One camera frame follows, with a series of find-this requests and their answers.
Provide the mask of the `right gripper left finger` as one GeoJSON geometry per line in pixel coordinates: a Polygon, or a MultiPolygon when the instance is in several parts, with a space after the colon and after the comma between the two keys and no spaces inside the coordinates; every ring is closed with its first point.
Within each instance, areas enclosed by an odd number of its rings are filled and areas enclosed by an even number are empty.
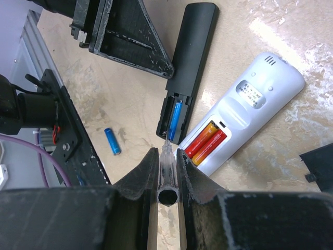
{"type": "Polygon", "coordinates": [[[157,148],[113,185],[1,191],[1,249],[156,249],[157,148]]]}

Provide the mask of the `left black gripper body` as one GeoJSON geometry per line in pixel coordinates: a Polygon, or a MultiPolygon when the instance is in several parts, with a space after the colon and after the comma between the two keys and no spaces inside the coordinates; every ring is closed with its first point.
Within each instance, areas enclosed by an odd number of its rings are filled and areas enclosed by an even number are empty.
{"type": "Polygon", "coordinates": [[[94,28],[97,27],[97,17],[104,5],[105,1],[95,0],[39,0],[39,6],[45,10],[72,19],[71,35],[81,48],[89,48],[96,38],[94,28]]]}

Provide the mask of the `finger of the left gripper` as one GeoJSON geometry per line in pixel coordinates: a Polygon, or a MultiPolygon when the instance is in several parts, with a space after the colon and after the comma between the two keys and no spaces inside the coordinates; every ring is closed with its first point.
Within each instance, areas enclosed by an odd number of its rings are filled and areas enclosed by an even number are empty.
{"type": "Polygon", "coordinates": [[[174,74],[143,1],[100,1],[88,50],[165,79],[174,74]]]}

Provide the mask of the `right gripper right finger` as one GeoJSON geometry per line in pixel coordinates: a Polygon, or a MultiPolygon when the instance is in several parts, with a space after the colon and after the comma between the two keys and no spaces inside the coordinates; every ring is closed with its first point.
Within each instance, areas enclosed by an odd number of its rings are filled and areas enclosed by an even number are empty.
{"type": "Polygon", "coordinates": [[[332,196],[228,191],[176,153],[181,249],[332,249],[332,196]]]}

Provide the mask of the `clear handle screwdriver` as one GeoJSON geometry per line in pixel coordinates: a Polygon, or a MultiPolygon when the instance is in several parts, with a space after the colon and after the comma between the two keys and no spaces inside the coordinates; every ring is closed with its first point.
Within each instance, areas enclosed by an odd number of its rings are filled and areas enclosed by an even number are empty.
{"type": "Polygon", "coordinates": [[[165,140],[159,156],[157,201],[168,207],[179,202],[176,158],[169,140],[165,140]]]}

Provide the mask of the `black remote control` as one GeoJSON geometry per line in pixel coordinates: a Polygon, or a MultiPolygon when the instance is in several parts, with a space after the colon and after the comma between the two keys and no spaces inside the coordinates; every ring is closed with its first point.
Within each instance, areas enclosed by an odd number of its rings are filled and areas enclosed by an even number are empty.
{"type": "Polygon", "coordinates": [[[219,8],[214,3],[191,3],[185,8],[172,60],[175,73],[167,81],[156,130],[158,137],[168,139],[174,106],[182,101],[173,144],[179,145],[186,137],[218,16],[219,8]]]}

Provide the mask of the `black battery cover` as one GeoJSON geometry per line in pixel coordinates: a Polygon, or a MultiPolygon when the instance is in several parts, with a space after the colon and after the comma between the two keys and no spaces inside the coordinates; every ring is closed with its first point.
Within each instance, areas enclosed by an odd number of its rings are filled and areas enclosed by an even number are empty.
{"type": "Polygon", "coordinates": [[[309,173],[305,175],[307,182],[316,182],[322,192],[332,194],[332,143],[301,154],[309,173]]]}

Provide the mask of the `white remote control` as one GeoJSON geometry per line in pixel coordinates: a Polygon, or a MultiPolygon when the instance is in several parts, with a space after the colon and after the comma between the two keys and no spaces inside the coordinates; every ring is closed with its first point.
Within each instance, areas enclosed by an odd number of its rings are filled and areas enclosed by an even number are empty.
{"type": "Polygon", "coordinates": [[[213,174],[305,86],[303,75],[281,57],[259,54],[178,146],[184,150],[213,121],[227,138],[197,168],[213,174]]]}

